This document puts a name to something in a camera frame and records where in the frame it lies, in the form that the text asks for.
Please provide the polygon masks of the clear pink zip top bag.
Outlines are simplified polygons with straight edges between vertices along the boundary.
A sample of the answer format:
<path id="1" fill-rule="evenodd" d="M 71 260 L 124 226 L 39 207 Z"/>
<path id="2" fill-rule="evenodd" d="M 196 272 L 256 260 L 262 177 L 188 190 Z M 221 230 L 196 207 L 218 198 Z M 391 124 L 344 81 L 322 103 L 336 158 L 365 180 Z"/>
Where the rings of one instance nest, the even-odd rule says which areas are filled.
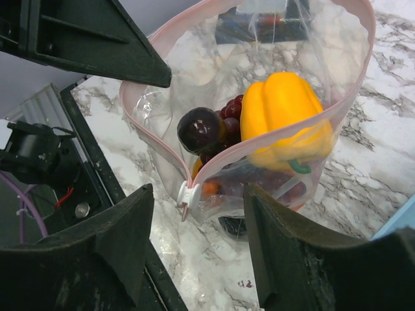
<path id="1" fill-rule="evenodd" d="M 171 85 L 122 82 L 124 114 L 184 218 L 245 241 L 246 183 L 297 210 L 366 75 L 369 1 L 201 1 L 151 44 Z"/>

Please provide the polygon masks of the orange toy pumpkin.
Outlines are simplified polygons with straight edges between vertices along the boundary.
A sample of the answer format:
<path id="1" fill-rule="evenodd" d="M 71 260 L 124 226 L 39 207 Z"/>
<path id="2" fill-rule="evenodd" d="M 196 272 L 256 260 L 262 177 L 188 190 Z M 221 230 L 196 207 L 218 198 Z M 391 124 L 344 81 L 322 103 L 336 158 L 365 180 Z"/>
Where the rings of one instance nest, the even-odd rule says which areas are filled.
<path id="1" fill-rule="evenodd" d="M 205 181 L 202 185 L 202 194 L 214 196 L 221 194 L 221 185 L 217 181 Z"/>

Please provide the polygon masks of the dark red toy grapes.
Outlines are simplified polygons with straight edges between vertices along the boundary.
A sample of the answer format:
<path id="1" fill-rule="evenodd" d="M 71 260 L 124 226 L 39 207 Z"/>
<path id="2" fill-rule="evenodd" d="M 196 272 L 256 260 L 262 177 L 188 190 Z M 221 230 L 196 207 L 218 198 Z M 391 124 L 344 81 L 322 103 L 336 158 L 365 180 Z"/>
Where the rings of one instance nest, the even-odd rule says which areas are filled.
<path id="1" fill-rule="evenodd" d="M 223 151 L 241 142 L 240 118 L 242 101 L 243 96 L 237 95 L 218 111 L 226 125 L 226 140 L 219 147 L 218 151 Z M 287 172 L 257 167 L 249 162 L 247 157 L 242 157 L 237 162 L 226 165 L 218 174 L 205 181 L 217 181 L 220 183 L 221 194 L 214 196 L 242 198 L 245 183 L 254 183 L 268 193 L 275 194 L 291 177 L 292 174 Z"/>

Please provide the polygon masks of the yellow toy bell pepper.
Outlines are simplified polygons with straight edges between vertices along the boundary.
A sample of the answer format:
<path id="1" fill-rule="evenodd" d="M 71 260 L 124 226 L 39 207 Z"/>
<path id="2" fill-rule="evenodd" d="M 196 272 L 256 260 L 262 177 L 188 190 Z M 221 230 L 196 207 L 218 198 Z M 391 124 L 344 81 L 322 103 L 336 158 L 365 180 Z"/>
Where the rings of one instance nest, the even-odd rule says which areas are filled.
<path id="1" fill-rule="evenodd" d="M 240 118 L 241 140 L 282 130 L 323 112 L 322 104 L 309 83 L 291 72 L 274 73 L 264 82 L 255 82 L 243 95 Z M 250 162 L 269 170 L 312 172 L 311 162 L 329 155 L 333 129 L 327 120 L 306 126 L 270 146 L 256 150 Z"/>

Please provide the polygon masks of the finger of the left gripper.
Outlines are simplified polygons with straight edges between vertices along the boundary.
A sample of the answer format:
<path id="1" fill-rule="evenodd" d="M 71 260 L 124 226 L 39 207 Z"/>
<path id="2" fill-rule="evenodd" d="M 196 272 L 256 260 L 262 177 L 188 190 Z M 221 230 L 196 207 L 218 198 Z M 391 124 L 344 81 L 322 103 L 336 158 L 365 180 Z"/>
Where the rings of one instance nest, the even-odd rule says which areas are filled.
<path id="1" fill-rule="evenodd" d="M 58 69 L 167 88 L 172 71 L 119 1 L 2 1 L 1 51 Z"/>

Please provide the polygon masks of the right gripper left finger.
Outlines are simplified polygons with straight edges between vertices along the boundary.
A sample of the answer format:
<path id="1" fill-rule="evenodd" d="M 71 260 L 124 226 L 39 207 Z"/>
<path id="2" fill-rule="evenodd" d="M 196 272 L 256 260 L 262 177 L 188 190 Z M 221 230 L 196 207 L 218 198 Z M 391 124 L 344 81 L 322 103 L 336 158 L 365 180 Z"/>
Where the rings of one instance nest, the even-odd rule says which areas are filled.
<path id="1" fill-rule="evenodd" d="M 153 210 L 146 184 L 35 244 L 1 248 L 1 309 L 138 310 Z"/>

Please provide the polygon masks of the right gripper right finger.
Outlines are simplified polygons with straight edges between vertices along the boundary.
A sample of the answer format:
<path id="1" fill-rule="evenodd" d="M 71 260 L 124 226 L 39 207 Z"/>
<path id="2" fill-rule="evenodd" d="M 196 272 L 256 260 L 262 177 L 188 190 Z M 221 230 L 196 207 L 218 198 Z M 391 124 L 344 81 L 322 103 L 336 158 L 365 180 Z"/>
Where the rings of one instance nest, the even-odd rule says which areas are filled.
<path id="1" fill-rule="evenodd" d="M 244 186 L 259 305 L 265 310 L 413 310 L 414 230 L 354 238 Z"/>

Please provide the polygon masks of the green orange toy mango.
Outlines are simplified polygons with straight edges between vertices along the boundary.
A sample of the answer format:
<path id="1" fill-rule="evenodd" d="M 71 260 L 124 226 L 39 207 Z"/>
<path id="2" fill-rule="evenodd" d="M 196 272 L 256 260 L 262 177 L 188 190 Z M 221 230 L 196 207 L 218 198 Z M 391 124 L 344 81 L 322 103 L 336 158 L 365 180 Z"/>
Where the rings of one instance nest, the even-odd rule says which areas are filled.
<path id="1" fill-rule="evenodd" d="M 200 169 L 204 166 L 203 162 L 201 161 L 201 158 L 198 157 L 195 161 L 192 169 L 192 178 L 195 179 L 196 175 L 200 171 Z"/>

